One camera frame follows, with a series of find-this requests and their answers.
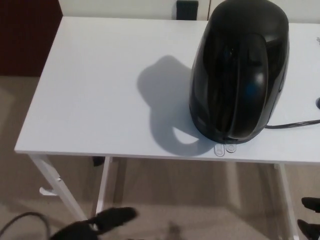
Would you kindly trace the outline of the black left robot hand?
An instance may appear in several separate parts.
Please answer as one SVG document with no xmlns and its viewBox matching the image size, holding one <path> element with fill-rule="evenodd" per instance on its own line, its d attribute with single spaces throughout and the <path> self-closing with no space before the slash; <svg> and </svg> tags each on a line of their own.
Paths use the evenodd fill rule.
<svg viewBox="0 0 320 240">
<path fill-rule="evenodd" d="M 53 234 L 51 240 L 98 240 L 111 230 L 121 227 L 138 216 L 133 207 L 111 207 L 94 217 L 76 221 Z"/>
</svg>

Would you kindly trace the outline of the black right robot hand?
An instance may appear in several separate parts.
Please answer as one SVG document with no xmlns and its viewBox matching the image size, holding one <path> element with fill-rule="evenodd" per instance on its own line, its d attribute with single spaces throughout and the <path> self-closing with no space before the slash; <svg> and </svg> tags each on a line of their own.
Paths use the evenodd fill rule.
<svg viewBox="0 0 320 240">
<path fill-rule="evenodd" d="M 301 202 L 303 206 L 315 213 L 320 213 L 320 199 L 316 197 L 302 197 Z M 308 223 L 302 219 L 297 220 L 297 225 L 302 234 L 307 240 L 320 239 L 320 225 L 315 223 Z"/>
</svg>

